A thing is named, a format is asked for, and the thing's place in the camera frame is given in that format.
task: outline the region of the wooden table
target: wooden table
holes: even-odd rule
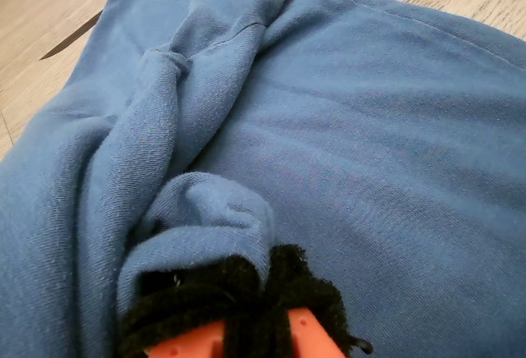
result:
[[[526,0],[404,0],[471,17],[526,39]],[[0,0],[0,158],[27,120],[69,76],[89,32],[59,54],[52,47],[105,0]]]

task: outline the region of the seam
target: seam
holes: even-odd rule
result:
[[[462,42],[465,42],[466,44],[469,44],[470,46],[472,46],[472,47],[474,47],[474,48],[477,48],[477,49],[479,49],[479,50],[482,50],[483,52],[486,52],[486,53],[490,54],[492,57],[497,58],[497,59],[501,60],[502,62],[505,62],[506,64],[509,64],[509,65],[511,65],[511,66],[513,66],[513,67],[515,67],[515,68],[517,68],[517,69],[520,69],[521,71],[526,71],[526,69],[524,69],[524,68],[518,66],[517,64],[514,64],[513,62],[507,60],[507,59],[504,58],[504,57],[499,56],[498,54],[493,53],[492,51],[488,50],[487,48],[484,48],[484,47],[481,46],[480,44],[475,44],[474,42],[472,42],[472,41],[470,41],[470,40],[467,40],[467,39],[465,39],[465,38],[462,38],[461,36],[458,36],[458,35],[456,35],[456,34],[453,34],[453,33],[449,32],[449,31],[447,31],[447,30],[444,30],[444,29],[442,29],[442,28],[440,28],[440,27],[436,27],[436,26],[434,26],[434,25],[432,25],[432,24],[430,24],[430,23],[427,23],[427,22],[425,22],[425,21],[419,20],[419,19],[417,19],[417,18],[415,18],[415,17],[404,16],[404,15],[400,15],[400,14],[397,14],[397,13],[393,13],[393,12],[391,12],[391,11],[385,11],[385,10],[383,10],[383,9],[376,9],[376,8],[374,8],[374,7],[371,7],[371,6],[367,5],[367,4],[360,3],[360,2],[356,2],[356,1],[354,1],[354,0],[349,0],[349,1],[351,1],[351,2],[354,3],[355,5],[359,5],[360,7],[365,7],[365,8],[367,8],[367,9],[372,10],[372,11],[378,11],[378,12],[381,12],[381,13],[385,13],[386,15],[389,15],[389,16],[399,17],[399,18],[402,18],[402,19],[407,19],[407,20],[416,21],[416,22],[419,23],[419,24],[422,24],[422,25],[425,25],[425,26],[427,26],[427,27],[430,27],[430,28],[432,28],[432,29],[434,29],[434,30],[440,31],[442,34],[446,34],[446,35],[450,36],[451,38],[454,38],[454,39],[460,40],[460,41],[462,41]]]
[[[234,39],[235,39],[239,34],[241,34],[244,30],[246,30],[246,29],[249,28],[249,27],[252,27],[253,25],[261,25],[261,26],[267,28],[266,25],[264,25],[264,24],[262,24],[262,23],[260,23],[260,22],[255,21],[255,22],[253,22],[253,23],[247,24],[247,25],[245,25],[244,27],[242,27],[238,32],[236,32],[236,33],[235,33],[234,35],[232,35],[230,38],[228,38],[228,39],[226,39],[226,40],[220,40],[219,42],[210,45],[208,48],[215,48],[215,47],[217,47],[217,46],[220,46],[221,44],[226,44],[227,42],[230,42],[230,41],[234,40]],[[196,56],[197,54],[201,53],[202,51],[203,51],[203,50],[201,50],[201,51],[199,51],[199,52],[197,52],[197,53],[192,54],[189,58],[192,58],[192,57]]]

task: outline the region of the black fuzzy yarn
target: black fuzzy yarn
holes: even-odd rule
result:
[[[146,348],[218,319],[226,324],[224,358],[294,358],[287,310],[296,307],[308,307],[346,356],[352,347],[372,352],[371,343],[348,333],[338,289],[313,277],[297,246],[272,249],[264,291],[239,255],[175,274],[180,286],[173,273],[145,276],[145,297],[122,322],[122,358],[143,358]]]

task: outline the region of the orange plastic object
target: orange plastic object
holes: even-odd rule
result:
[[[224,321],[215,321],[192,329],[148,351],[150,358],[221,358]]]
[[[309,309],[289,310],[288,321],[296,358],[345,358]]]
[[[295,358],[345,358],[307,308],[288,311]],[[150,358],[222,358],[224,321],[191,330],[151,348]]]

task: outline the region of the blue fabric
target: blue fabric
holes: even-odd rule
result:
[[[523,357],[525,160],[526,43],[485,25],[108,0],[0,164],[0,351],[113,356],[141,274],[293,242],[376,357]]]

